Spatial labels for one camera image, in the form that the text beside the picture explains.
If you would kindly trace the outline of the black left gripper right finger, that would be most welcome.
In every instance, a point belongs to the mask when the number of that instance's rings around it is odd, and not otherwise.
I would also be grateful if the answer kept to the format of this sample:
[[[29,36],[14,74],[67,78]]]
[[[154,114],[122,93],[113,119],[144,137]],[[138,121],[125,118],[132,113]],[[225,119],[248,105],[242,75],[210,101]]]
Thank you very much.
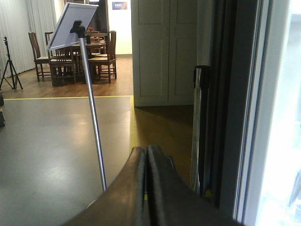
[[[152,226],[239,225],[190,189],[158,145],[147,147],[146,180]]]

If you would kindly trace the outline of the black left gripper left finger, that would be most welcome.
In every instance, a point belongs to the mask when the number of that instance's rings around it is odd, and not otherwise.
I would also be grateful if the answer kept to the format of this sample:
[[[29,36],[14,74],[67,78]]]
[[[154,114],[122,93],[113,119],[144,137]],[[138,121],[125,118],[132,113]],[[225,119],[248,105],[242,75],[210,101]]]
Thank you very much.
[[[64,225],[141,226],[145,166],[145,149],[134,147],[124,167],[105,192]]]

